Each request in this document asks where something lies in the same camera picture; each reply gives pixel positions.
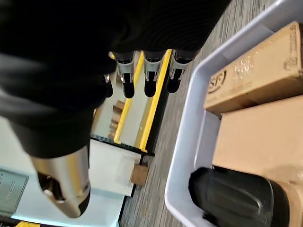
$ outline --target metal tool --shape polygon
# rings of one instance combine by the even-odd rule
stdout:
[[[189,63],[198,54],[197,51],[182,51],[175,50],[171,60],[169,68],[169,79],[167,82],[167,90],[170,93],[178,91],[183,74]]]
[[[153,97],[156,92],[157,79],[161,67],[161,62],[165,51],[148,52],[144,51],[144,74],[146,96]]]
[[[123,92],[126,98],[134,96],[134,52],[116,53],[117,67],[123,83]]]

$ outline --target black rubber tip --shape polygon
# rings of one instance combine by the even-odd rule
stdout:
[[[79,205],[79,210],[80,210],[80,216],[86,211],[86,208],[89,205],[89,199],[90,199],[90,191],[85,200]]]
[[[181,82],[181,80],[168,79],[167,85],[166,85],[167,91],[169,93],[175,93],[176,91],[178,91],[180,82]]]
[[[132,98],[134,96],[134,83],[124,83],[123,92],[126,98]]]
[[[114,91],[113,91],[113,86],[111,81],[109,81],[108,83],[106,83],[106,98],[110,98],[113,95]]]
[[[145,81],[144,92],[147,97],[153,97],[156,93],[156,88],[156,81]]]

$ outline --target black plastic object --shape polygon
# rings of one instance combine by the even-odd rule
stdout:
[[[106,86],[106,98],[110,98],[114,91],[113,91],[113,86],[112,86],[112,82],[109,80],[107,83],[105,83]]]
[[[180,83],[181,83],[181,80],[178,80],[178,79],[168,79],[167,80],[167,84],[166,84],[166,88],[167,88],[167,91],[169,93],[175,93],[178,91],[179,87],[180,87]]]
[[[132,98],[134,96],[134,83],[125,82],[123,84],[123,93],[126,98]]]
[[[284,190],[264,177],[225,168],[200,168],[188,189],[204,218],[218,227],[287,227],[289,204]]]
[[[147,97],[153,97],[156,93],[156,88],[156,81],[145,81],[144,92]]]

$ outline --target wooden block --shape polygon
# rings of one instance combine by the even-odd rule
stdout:
[[[116,131],[109,131],[108,138],[113,140],[115,138]]]
[[[114,130],[117,130],[118,124],[116,124],[116,123],[111,123],[110,126],[109,126],[109,128],[114,129]]]
[[[139,186],[144,186],[147,178],[147,174],[148,174],[147,166],[141,166],[135,164],[131,175],[131,182]]]
[[[114,113],[113,117],[112,117],[112,123],[118,124],[120,119],[121,119],[121,115],[117,114],[117,113]]]
[[[115,113],[121,114],[122,111],[123,111],[124,105],[125,105],[124,102],[118,100],[117,103],[116,103],[116,105],[113,106],[113,111]]]

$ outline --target brown cardboard box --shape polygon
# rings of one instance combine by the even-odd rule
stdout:
[[[148,167],[138,164],[134,165],[130,181],[136,185],[144,186],[148,174]]]
[[[204,108],[226,113],[302,95],[302,30],[293,22],[214,74]]]
[[[279,183],[303,226],[303,96],[223,114],[213,165]]]

